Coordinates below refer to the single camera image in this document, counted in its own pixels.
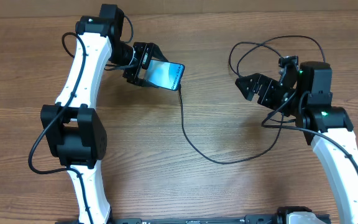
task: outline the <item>blue phone screen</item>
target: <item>blue phone screen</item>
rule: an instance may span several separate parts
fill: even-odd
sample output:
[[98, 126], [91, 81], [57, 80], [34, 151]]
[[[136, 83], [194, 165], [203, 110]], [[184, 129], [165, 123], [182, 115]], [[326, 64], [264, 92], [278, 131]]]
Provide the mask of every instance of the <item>blue phone screen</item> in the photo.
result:
[[145, 79], [154, 85], [169, 90], [177, 90], [185, 66], [178, 63], [151, 60]]

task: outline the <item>wood grain surface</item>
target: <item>wood grain surface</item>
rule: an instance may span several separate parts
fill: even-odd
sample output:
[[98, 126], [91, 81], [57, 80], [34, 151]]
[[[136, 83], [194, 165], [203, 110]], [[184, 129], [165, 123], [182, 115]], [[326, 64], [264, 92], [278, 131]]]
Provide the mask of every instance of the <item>wood grain surface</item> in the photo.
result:
[[[66, 173], [37, 175], [27, 156], [42, 130], [40, 109], [53, 104], [70, 71], [72, 58], [61, 36], [74, 31], [79, 17], [0, 19], [0, 223], [53, 223], [78, 215]], [[154, 42], [183, 75], [185, 127], [206, 155], [220, 161], [252, 156], [266, 149], [276, 130], [260, 122], [267, 108], [246, 101], [227, 65], [231, 47], [278, 35], [314, 37], [333, 68], [333, 104], [343, 106], [358, 143], [358, 11], [252, 12], [131, 16], [135, 41]], [[122, 39], [129, 37], [125, 25]], [[68, 38], [73, 50], [74, 39]], [[309, 40], [271, 43], [282, 55], [321, 60]], [[250, 46], [239, 47], [233, 61]], [[241, 74], [278, 78], [277, 56], [267, 49], [250, 54]], [[302, 133], [284, 130], [268, 154], [222, 166], [202, 158], [185, 141], [178, 93], [140, 88], [105, 72], [99, 90], [99, 117], [108, 133], [103, 159], [104, 189], [114, 216], [151, 218], [241, 217], [273, 213], [284, 205], [304, 205], [329, 213], [336, 204], [324, 170]], [[46, 141], [34, 164], [60, 167]]]
[[0, 18], [99, 15], [102, 4], [130, 15], [358, 10], [358, 0], [0, 0]]

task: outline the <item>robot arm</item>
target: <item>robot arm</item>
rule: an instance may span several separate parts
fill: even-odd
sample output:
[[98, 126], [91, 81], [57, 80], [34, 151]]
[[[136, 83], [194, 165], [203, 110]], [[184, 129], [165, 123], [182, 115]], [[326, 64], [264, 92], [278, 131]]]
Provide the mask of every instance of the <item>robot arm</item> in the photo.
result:
[[[334, 194], [341, 223], [358, 223], [356, 136], [345, 109], [331, 106], [331, 67], [323, 62], [304, 62], [298, 71], [297, 56], [281, 58], [279, 65], [285, 68], [279, 81], [256, 73], [238, 78], [236, 85], [247, 100], [252, 100], [254, 94], [258, 93], [258, 104], [275, 112], [280, 111], [286, 116], [296, 117], [296, 127], [289, 129], [304, 131], [306, 142], [312, 146], [313, 152], [321, 161]], [[280, 128], [279, 125], [262, 125], [266, 128]], [[342, 146], [354, 159], [354, 164], [340, 148], [317, 135], [319, 133]], [[302, 217], [295, 213], [292, 216], [298, 221]], [[290, 222], [291, 216], [287, 212], [282, 217], [285, 218], [287, 224], [299, 223]]]
[[[107, 134], [97, 113], [96, 99], [101, 77], [108, 60], [125, 68], [123, 77], [131, 84], [153, 86], [139, 78], [139, 72], [148, 69], [152, 57], [167, 61], [159, 47], [153, 43], [135, 42], [133, 47], [120, 41], [124, 13], [116, 6], [103, 4], [99, 17], [83, 16], [76, 24], [76, 33], [86, 48], [84, 70], [71, 101], [62, 117], [51, 123], [68, 103], [83, 63], [83, 49], [77, 39], [73, 65], [55, 105], [44, 105], [41, 121], [46, 132], [50, 152], [60, 164], [78, 171], [68, 170], [80, 208], [79, 223], [113, 223], [110, 204], [104, 194], [101, 160], [106, 153]], [[78, 127], [64, 124], [76, 121]]]

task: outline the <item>black cable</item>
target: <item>black cable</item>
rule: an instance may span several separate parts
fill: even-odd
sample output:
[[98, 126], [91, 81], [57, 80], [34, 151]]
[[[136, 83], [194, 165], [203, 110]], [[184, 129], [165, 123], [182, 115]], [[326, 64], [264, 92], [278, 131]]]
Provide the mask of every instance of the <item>black cable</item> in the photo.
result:
[[277, 122], [277, 123], [282, 123], [282, 124], [294, 123], [296, 121], [296, 119], [289, 119], [289, 120], [286, 120], [286, 121], [277, 121], [277, 120], [274, 120], [272, 118], [270, 118], [269, 120]]
[[301, 98], [299, 99], [299, 104], [298, 104], [298, 113], [302, 114], [302, 102], [303, 102], [303, 98], [309, 94], [310, 91], [304, 91], [301, 95]]
[[280, 58], [282, 58], [281, 54], [277, 50], [275, 50], [273, 47], [270, 47], [270, 46], [265, 45], [265, 44], [256, 43], [256, 42], [249, 42], [249, 41], [243, 41], [243, 42], [236, 43], [235, 46], [231, 49], [230, 54], [229, 54], [229, 66], [230, 66], [230, 69], [234, 72], [234, 74], [238, 75], [239, 77], [241, 77], [241, 76], [239, 75], [239, 73], [234, 71], [233, 66], [231, 65], [231, 55], [232, 55], [234, 49], [240, 44], [254, 44], [254, 45], [258, 45], [258, 46], [263, 46], [263, 47], [266, 47], [266, 48], [274, 51]]
[[266, 123], [266, 121], [270, 120], [277, 112], [282, 110], [292, 99], [294, 99], [296, 95], [296, 90], [292, 93], [292, 95], [283, 103], [281, 104], [275, 111], [270, 112], [267, 117], [262, 121], [262, 124]]
[[43, 138], [43, 137], [45, 136], [45, 134], [48, 132], [48, 130], [50, 129], [50, 127], [52, 126], [52, 124], [62, 117], [62, 115], [64, 114], [64, 112], [65, 112], [65, 111], [67, 110], [67, 108], [69, 107], [70, 103], [73, 101], [74, 97], [76, 97], [75, 92], [77, 91], [78, 85], [80, 84], [80, 80], [81, 80], [82, 74], [83, 74], [83, 72], [84, 72], [85, 62], [86, 62], [86, 49], [85, 49], [85, 44], [84, 44], [84, 42], [81, 40], [81, 37], [78, 36], [76, 33], [67, 32], [67, 33], [63, 34], [63, 36], [62, 36], [63, 48], [66, 50], [66, 52], [67, 52], [70, 56], [73, 57], [74, 55], [72, 55], [72, 54], [68, 51], [68, 49], [67, 49], [67, 47], [66, 47], [66, 44], [65, 44], [65, 37], [68, 36], [68, 35], [73, 35], [73, 36], [75, 36], [75, 37], [78, 39], [78, 41], [80, 42], [80, 44], [81, 44], [81, 46], [82, 46], [82, 49], [83, 49], [83, 59], [82, 59], [82, 63], [81, 63], [80, 72], [79, 72], [79, 74], [78, 74], [77, 81], [75, 82], [73, 91], [71, 92], [70, 97], [69, 97], [67, 103], [66, 103], [65, 106], [62, 108], [62, 110], [60, 110], [60, 112], [56, 115], [56, 117], [54, 117], [54, 118], [51, 120], [51, 122], [48, 124], [48, 126], [41, 132], [41, 134], [38, 136], [37, 140], [35, 140], [34, 145], [32, 146], [31, 151], [30, 151], [30, 153], [29, 153], [28, 163], [29, 163], [30, 169], [31, 169], [33, 172], [35, 172], [36, 174], [54, 174], [54, 173], [62, 172], [62, 171], [72, 171], [72, 172], [76, 173], [76, 174], [77, 174], [77, 178], [80, 180], [80, 184], [81, 184], [81, 190], [82, 190], [82, 196], [83, 196], [83, 200], [84, 200], [85, 210], [86, 210], [86, 212], [88, 213], [90, 223], [93, 224], [92, 216], [91, 216], [91, 212], [90, 212], [90, 208], [89, 208], [89, 206], [88, 206], [88, 201], [86, 200], [85, 186], [84, 186], [82, 174], [81, 174], [78, 170], [73, 169], [73, 168], [70, 168], [70, 167], [66, 167], [66, 168], [59, 168], [59, 169], [54, 169], [54, 170], [46, 170], [46, 171], [43, 171], [43, 170], [37, 170], [37, 169], [32, 165], [32, 157], [33, 157], [33, 155], [34, 155], [34, 152], [35, 152], [37, 146], [38, 146], [39, 143], [41, 142], [42, 138]]
[[319, 44], [316, 40], [314, 40], [313, 38], [307, 37], [307, 36], [303, 36], [303, 35], [284, 35], [284, 36], [274, 37], [274, 38], [271, 38], [271, 39], [269, 39], [269, 40], [266, 40], [266, 41], [264, 41], [264, 42], [258, 44], [258, 46], [256, 46], [256, 47], [250, 49], [247, 53], [245, 53], [245, 54], [240, 58], [240, 60], [239, 60], [238, 63], [237, 63], [237, 72], [234, 72], [234, 73], [235, 73], [236, 75], [238, 75], [239, 77], [241, 77], [241, 76], [240, 76], [240, 72], [239, 72], [240, 63], [241, 63], [242, 59], [244, 59], [244, 57], [246, 57], [246, 56], [247, 56], [249, 53], [251, 53], [253, 50], [257, 49], [257, 48], [260, 47], [260, 46], [265, 46], [265, 44], [266, 44], [267, 42], [269, 42], [269, 41], [272, 41], [272, 40], [275, 40], [275, 39], [281, 39], [281, 38], [288, 38], [288, 37], [300, 37], [300, 38], [306, 38], [306, 39], [312, 40], [314, 43], [317, 44], [318, 48], [320, 49], [321, 56], [323, 57], [323, 62], [326, 61], [326, 57], [325, 57], [325, 55], [324, 55], [323, 48], [322, 48], [322, 47], [320, 46], [320, 44]]
[[254, 156], [250, 156], [248, 158], [245, 158], [245, 159], [240, 159], [238, 161], [231, 161], [231, 162], [219, 162], [219, 161], [216, 161], [214, 159], [210, 159], [208, 156], [204, 155], [200, 150], [198, 150], [196, 148], [196, 146], [193, 145], [193, 143], [191, 143], [190, 139], [187, 137], [187, 134], [186, 134], [186, 131], [185, 131], [185, 126], [184, 126], [184, 118], [183, 118], [183, 100], [182, 100], [182, 97], [181, 97], [181, 85], [179, 86], [179, 97], [180, 97], [180, 111], [181, 111], [181, 129], [183, 131], [183, 135], [185, 136], [187, 142], [193, 147], [193, 149], [198, 152], [200, 155], [202, 155], [205, 159], [211, 161], [211, 162], [214, 162], [216, 164], [221, 164], [221, 165], [228, 165], [228, 164], [235, 164], [235, 163], [238, 163], [238, 162], [245, 162], [245, 161], [249, 161], [251, 159], [255, 159], [255, 158], [258, 158], [260, 156], [263, 156], [264, 154], [268, 153], [273, 147], [274, 145], [276, 144], [277, 140], [278, 140], [278, 137], [280, 136], [280, 132], [281, 132], [281, 129], [278, 130], [277, 132], [277, 136], [274, 140], [274, 142], [272, 143], [272, 145], [266, 149], [265, 151], [257, 154], [257, 155], [254, 155]]
[[134, 26], [132, 25], [131, 20], [129, 20], [129, 18], [126, 15], [124, 15], [124, 17], [128, 20], [128, 23], [131, 26], [131, 37], [128, 41], [123, 41], [123, 42], [125, 44], [129, 44], [132, 41], [132, 39], [134, 38]]
[[134, 67], [137, 67], [138, 64], [133, 64], [133, 65], [123, 65], [123, 66], [113, 66], [113, 65], [109, 65], [111, 66], [112, 68], [105, 68], [104, 70], [105, 71], [114, 71], [114, 70], [124, 70], [124, 69], [127, 69], [127, 68], [134, 68]]

